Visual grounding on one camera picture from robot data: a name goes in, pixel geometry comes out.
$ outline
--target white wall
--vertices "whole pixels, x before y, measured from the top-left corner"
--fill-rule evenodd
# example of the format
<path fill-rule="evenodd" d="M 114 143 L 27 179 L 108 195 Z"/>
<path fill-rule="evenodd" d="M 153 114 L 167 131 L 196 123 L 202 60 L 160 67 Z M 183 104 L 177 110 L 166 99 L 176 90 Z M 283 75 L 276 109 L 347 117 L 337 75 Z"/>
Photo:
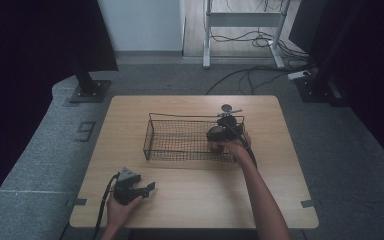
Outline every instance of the white wall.
<path fill-rule="evenodd" d="M 184 0 L 98 0 L 114 51 L 182 51 Z"/>

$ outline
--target power strip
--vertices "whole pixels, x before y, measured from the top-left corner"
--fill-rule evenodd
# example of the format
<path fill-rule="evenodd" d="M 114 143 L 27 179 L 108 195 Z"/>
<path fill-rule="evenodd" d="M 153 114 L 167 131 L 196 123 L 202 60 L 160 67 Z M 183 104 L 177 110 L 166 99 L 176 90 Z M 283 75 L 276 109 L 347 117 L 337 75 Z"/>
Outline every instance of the power strip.
<path fill-rule="evenodd" d="M 289 80 L 294 80 L 294 79 L 297 79 L 297 78 L 308 77 L 310 75 L 311 74 L 310 74 L 309 71 L 301 71 L 301 72 L 296 72 L 296 73 L 288 74 L 288 79 Z"/>

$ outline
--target gray carpet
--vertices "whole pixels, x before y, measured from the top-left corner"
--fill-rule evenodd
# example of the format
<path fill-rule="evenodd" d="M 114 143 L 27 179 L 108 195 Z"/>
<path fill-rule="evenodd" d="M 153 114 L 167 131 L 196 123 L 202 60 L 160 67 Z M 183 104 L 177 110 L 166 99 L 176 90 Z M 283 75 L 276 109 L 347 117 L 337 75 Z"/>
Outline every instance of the gray carpet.
<path fill-rule="evenodd" d="M 99 104 L 67 102 L 77 86 L 73 77 L 56 84 L 47 114 L 0 188 L 0 239 L 60 237 L 113 96 L 204 95 L 222 77 L 252 66 L 224 63 L 204 70 L 200 64 L 120 64 L 119 73 L 91 74 L 93 79 L 112 80 L 104 102 Z M 259 71 L 251 77 L 255 86 L 278 74 Z M 238 85 L 241 76 L 226 79 L 210 94 L 242 94 Z M 246 80 L 241 90 L 250 94 Z M 316 203 L 319 227 L 292 229 L 293 239 L 384 239 L 384 151 L 352 110 L 303 103 L 286 76 L 262 85 L 255 94 L 278 97 Z M 95 124 L 90 136 L 79 129 L 82 123 Z M 188 230 L 127 229 L 119 238 L 127 239 L 129 233 L 134 239 L 226 239 L 223 232 L 205 237 L 205 231 L 187 234 Z M 92 229 L 68 226 L 63 239 L 89 239 L 91 235 Z M 227 239 L 241 239 L 235 234 L 229 236 Z"/>

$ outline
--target human arm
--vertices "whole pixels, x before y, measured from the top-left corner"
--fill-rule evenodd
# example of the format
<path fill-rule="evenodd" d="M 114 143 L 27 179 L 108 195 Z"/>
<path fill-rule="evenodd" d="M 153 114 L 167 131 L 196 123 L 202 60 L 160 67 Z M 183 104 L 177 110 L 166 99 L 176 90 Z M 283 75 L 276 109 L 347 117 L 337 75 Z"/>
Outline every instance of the human arm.
<path fill-rule="evenodd" d="M 113 192 L 111 191 L 110 197 L 107 200 L 107 226 L 101 240 L 114 239 L 118 231 L 120 231 L 120 229 L 127 222 L 127 219 L 129 219 L 133 209 L 140 204 L 142 199 L 143 197 L 139 196 L 128 205 L 122 205 L 117 202 L 113 196 Z"/>
<path fill-rule="evenodd" d="M 229 150 L 242 168 L 259 238 L 290 240 L 285 219 L 243 144 L 239 140 L 220 144 Z"/>

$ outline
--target wire basket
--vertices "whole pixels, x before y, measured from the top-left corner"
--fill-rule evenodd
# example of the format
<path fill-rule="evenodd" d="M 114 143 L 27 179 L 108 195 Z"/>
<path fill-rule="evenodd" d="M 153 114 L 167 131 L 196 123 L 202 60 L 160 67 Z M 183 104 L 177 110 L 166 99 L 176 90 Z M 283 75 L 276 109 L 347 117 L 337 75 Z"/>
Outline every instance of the wire basket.
<path fill-rule="evenodd" d="M 243 116 L 235 117 L 244 126 Z M 214 116 L 178 116 L 150 113 L 143 151 L 147 160 L 207 160 L 235 162 L 227 149 L 215 152 L 206 133 L 217 126 Z"/>

